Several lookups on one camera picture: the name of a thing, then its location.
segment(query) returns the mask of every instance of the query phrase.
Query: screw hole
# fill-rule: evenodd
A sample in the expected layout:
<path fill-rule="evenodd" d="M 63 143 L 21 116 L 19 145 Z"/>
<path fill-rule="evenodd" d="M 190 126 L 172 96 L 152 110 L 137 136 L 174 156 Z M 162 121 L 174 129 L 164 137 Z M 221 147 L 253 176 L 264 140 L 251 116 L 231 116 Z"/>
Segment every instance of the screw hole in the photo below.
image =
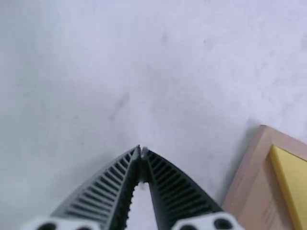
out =
<path fill-rule="evenodd" d="M 184 225 L 180 228 L 180 230 L 197 230 L 197 228 L 192 225 Z"/>
<path fill-rule="evenodd" d="M 55 230 L 57 226 L 54 223 L 45 223 L 41 225 L 37 230 Z"/>
<path fill-rule="evenodd" d="M 81 227 L 81 228 L 79 228 L 79 229 L 77 229 L 77 230 L 92 230 L 92 229 L 89 228 L 89 227 Z"/>
<path fill-rule="evenodd" d="M 216 229 L 232 229 L 232 224 L 224 218 L 216 219 L 214 222 Z"/>

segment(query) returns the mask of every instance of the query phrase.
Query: yellow object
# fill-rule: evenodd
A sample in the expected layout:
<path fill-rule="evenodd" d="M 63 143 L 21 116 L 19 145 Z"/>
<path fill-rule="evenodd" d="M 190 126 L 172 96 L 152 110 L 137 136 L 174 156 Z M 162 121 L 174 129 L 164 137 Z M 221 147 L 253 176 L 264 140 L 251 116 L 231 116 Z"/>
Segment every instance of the yellow object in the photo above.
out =
<path fill-rule="evenodd" d="M 307 230 L 307 161 L 276 146 L 270 158 L 295 230 Z"/>

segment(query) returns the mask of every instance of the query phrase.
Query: gray surface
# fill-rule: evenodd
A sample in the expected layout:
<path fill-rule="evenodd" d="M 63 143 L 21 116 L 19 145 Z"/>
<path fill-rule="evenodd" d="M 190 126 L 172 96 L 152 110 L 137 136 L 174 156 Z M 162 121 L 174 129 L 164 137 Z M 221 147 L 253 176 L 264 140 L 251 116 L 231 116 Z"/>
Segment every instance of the gray surface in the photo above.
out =
<path fill-rule="evenodd" d="M 306 12 L 303 0 L 0 1 L 2 228 L 50 213 L 138 143 L 221 202 L 258 124 L 307 141 Z M 154 230 L 148 187 L 137 193 L 148 199 L 130 226 Z"/>

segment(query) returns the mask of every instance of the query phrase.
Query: yellow block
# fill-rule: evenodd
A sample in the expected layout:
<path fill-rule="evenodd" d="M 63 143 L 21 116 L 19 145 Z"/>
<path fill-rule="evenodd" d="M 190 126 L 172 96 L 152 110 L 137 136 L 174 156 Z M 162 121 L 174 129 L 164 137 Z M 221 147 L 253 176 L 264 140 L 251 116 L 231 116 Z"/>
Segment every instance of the yellow block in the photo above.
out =
<path fill-rule="evenodd" d="M 307 161 L 276 146 L 270 157 L 296 230 L 307 230 Z"/>

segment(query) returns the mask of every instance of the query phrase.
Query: wooden tray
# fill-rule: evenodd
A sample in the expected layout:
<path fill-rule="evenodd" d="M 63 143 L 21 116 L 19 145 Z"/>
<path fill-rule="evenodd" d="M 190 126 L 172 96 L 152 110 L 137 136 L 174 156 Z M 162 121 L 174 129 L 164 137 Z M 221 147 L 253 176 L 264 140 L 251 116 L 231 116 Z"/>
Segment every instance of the wooden tray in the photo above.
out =
<path fill-rule="evenodd" d="M 268 155 L 272 145 L 307 160 L 306 144 L 271 127 L 259 127 L 223 202 L 223 209 L 247 230 L 294 229 Z"/>

